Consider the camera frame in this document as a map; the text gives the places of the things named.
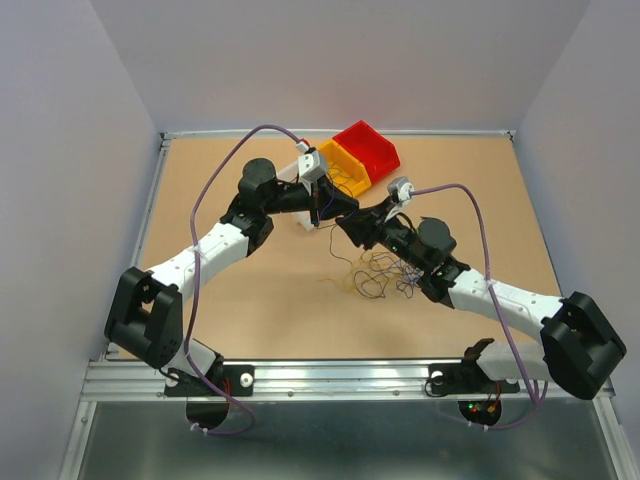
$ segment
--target cable connector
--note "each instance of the cable connector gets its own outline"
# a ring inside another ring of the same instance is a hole
[[[309,145],[309,143],[304,138],[300,139],[300,141],[298,143],[296,143],[296,149],[300,153],[307,153],[309,148],[311,148],[311,146]]]

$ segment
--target white wall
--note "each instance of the white wall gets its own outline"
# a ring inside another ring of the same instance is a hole
[[[88,0],[0,14],[0,477],[57,478],[157,155]]]
[[[162,131],[515,128],[589,0],[92,0]]]
[[[594,0],[516,147],[564,293],[595,297],[629,349],[613,380],[640,458],[638,25],[638,0]]]

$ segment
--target wooden table surface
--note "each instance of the wooden table surface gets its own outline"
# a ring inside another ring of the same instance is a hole
[[[391,176],[362,195],[378,203],[386,184],[407,175],[416,189],[458,182],[482,210],[494,278],[557,295],[558,287],[533,208],[509,140],[475,137],[391,137],[402,162]],[[311,139],[320,145],[324,139]],[[190,244],[189,214],[202,186],[237,139],[176,139],[171,143],[140,266],[162,263]],[[249,141],[222,171],[200,208],[205,234],[237,192],[243,165],[266,157],[282,168],[297,157],[286,138]],[[478,222],[461,191],[415,198],[406,213],[438,217],[458,242],[454,254],[483,269]],[[407,299],[393,288],[386,298],[341,291],[346,262],[329,255],[330,228],[306,232],[289,214],[273,217],[275,229],[251,257],[232,265],[203,289],[195,338],[227,358],[320,359],[461,356],[483,337],[504,341],[500,325],[473,313],[432,304],[418,290]],[[357,259],[338,228],[334,251]],[[185,308],[185,322],[191,304]],[[519,341],[528,337],[516,335]]]

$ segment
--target gray floor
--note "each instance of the gray floor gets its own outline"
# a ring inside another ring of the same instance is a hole
[[[508,420],[527,404],[504,408]],[[549,399],[528,424],[488,433],[449,417],[457,405],[445,400],[254,409],[259,424],[250,433],[205,438],[189,431],[184,404],[102,403],[80,478],[615,478],[593,405],[575,399]]]

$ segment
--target purple hose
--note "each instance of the purple hose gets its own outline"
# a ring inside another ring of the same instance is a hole
[[[255,425],[256,416],[253,413],[253,410],[248,405],[246,405],[245,403],[241,402],[240,400],[235,399],[234,397],[232,397],[231,395],[227,394],[226,392],[224,392],[220,388],[218,388],[216,385],[214,385],[204,375],[204,373],[202,373],[202,371],[200,371],[198,366],[195,364],[195,362],[191,358],[191,354],[189,353],[189,341],[191,340],[191,337],[193,335],[193,327],[194,327],[194,325],[196,323],[196,315],[197,315],[197,312],[198,312],[198,302],[200,301],[200,271],[201,271],[201,263],[200,263],[200,255],[198,255],[198,251],[197,251],[198,232],[196,231],[196,214],[198,213],[198,208],[200,208],[200,204],[202,203],[202,200],[204,200],[205,195],[209,191],[209,187],[211,187],[211,184],[213,183],[213,181],[220,174],[220,171],[225,167],[225,165],[227,163],[229,163],[229,160],[231,160],[231,158],[236,154],[236,152],[240,149],[240,147],[242,147],[247,142],[247,140],[249,140],[253,135],[258,133],[260,130],[267,130],[267,129],[268,130],[276,130],[276,131],[278,131],[280,133],[283,133],[284,135],[288,136],[289,138],[291,138],[296,143],[300,142],[300,139],[296,135],[294,135],[293,133],[291,133],[289,130],[287,130],[285,128],[278,127],[277,125],[265,124],[265,125],[260,125],[260,126],[258,126],[256,128],[254,128],[253,130],[251,130],[249,133],[247,133],[242,138],[242,140],[240,140],[238,142],[238,144],[235,147],[233,147],[233,149],[224,158],[224,160],[222,160],[220,165],[218,165],[218,168],[216,168],[216,170],[213,172],[213,174],[211,175],[211,177],[209,178],[207,183],[204,185],[204,187],[202,189],[202,192],[200,192],[200,195],[198,196],[198,199],[196,200],[196,203],[193,206],[193,210],[191,210],[191,217],[189,218],[189,227],[191,229],[191,242],[192,242],[192,245],[194,247],[195,278],[194,278],[194,288],[193,288],[193,306],[191,307],[191,316],[189,318],[189,326],[187,327],[187,334],[185,335],[185,339],[184,339],[184,353],[185,353],[185,356],[187,358],[187,361],[189,362],[189,365],[191,365],[191,368],[193,368],[193,371],[196,373],[196,375],[198,375],[198,378],[200,378],[200,380],[202,380],[202,382],[207,387],[209,387],[217,395],[219,395],[221,397],[224,397],[229,402],[231,402],[234,405],[240,407],[242,410],[247,412],[249,414],[249,417],[250,417],[250,423],[249,423],[249,425],[247,425],[245,427],[239,428],[237,430],[230,430],[230,431],[224,431],[224,432],[217,432],[215,430],[210,430],[210,431],[207,430],[206,433],[208,435],[226,435],[226,436],[228,436],[228,435],[237,435],[239,433],[246,432],[247,430],[249,430],[251,427],[253,427]]]
[[[460,184],[460,183],[449,183],[447,185],[440,185],[438,187],[432,187],[432,188],[425,188],[423,190],[416,190],[414,192],[411,192],[411,196],[415,197],[417,195],[425,195],[427,193],[434,193],[434,192],[440,192],[442,190],[449,190],[451,188],[458,188],[462,191],[464,191],[467,196],[469,197],[469,199],[471,200],[471,203],[473,203],[473,208],[476,211],[476,216],[478,217],[478,226],[480,227],[480,237],[482,239],[482,250],[484,253],[484,278],[487,281],[487,285],[488,285],[488,290],[489,290],[489,295],[491,296],[491,301],[493,302],[493,305],[496,309],[496,314],[498,315],[498,320],[500,321],[500,325],[502,325],[502,330],[504,331],[504,335],[507,338],[507,342],[509,343],[509,347],[511,348],[511,352],[513,352],[513,356],[516,360],[516,364],[518,365],[518,370],[520,371],[520,374],[522,375],[522,379],[524,380],[524,385],[527,388],[527,392],[529,393],[529,397],[531,398],[531,401],[535,404],[538,404],[538,402],[541,401],[540,398],[538,398],[538,395],[536,394],[536,392],[533,391],[533,388],[531,386],[531,380],[529,378],[529,374],[527,373],[527,369],[524,366],[524,362],[522,361],[522,357],[520,357],[520,353],[518,352],[518,347],[516,346],[516,342],[513,340],[513,336],[511,335],[511,332],[509,331],[509,325],[507,325],[506,320],[504,319],[504,314],[502,312],[502,307],[500,306],[500,303],[498,302],[498,297],[496,295],[496,292],[493,289],[493,285],[491,283],[491,262],[489,260],[489,246],[487,243],[487,234],[486,234],[486,230],[484,227],[484,219],[482,218],[482,213],[480,212],[480,206],[478,205],[478,201],[476,200],[476,198],[473,196],[473,193],[471,193],[471,190],[469,190],[466,186]]]

